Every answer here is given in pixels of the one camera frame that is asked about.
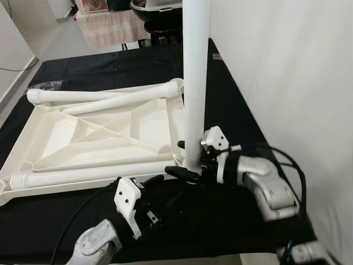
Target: black fabric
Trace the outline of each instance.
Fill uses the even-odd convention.
[[[265,142],[226,65],[213,60],[218,53],[208,46],[205,129],[218,125],[231,144]],[[98,91],[168,81],[183,77],[181,45],[47,61],[30,85],[64,80],[67,91]],[[33,106],[23,97],[0,130],[1,164],[11,151]],[[248,155],[257,155],[248,151]],[[274,159],[271,152],[263,156]],[[178,180],[163,182],[150,195],[162,207],[172,195],[184,190]],[[76,207],[95,189],[23,197],[0,207],[0,263],[46,263],[63,226]],[[64,263],[72,255],[78,236],[104,218],[113,218],[114,193],[94,199],[72,223],[58,254]],[[296,234],[296,241],[315,239],[309,220],[290,218],[265,224],[253,196],[242,188],[214,185],[185,192],[182,210],[153,235],[134,241],[116,255],[114,262],[214,257],[229,253],[275,252]]]

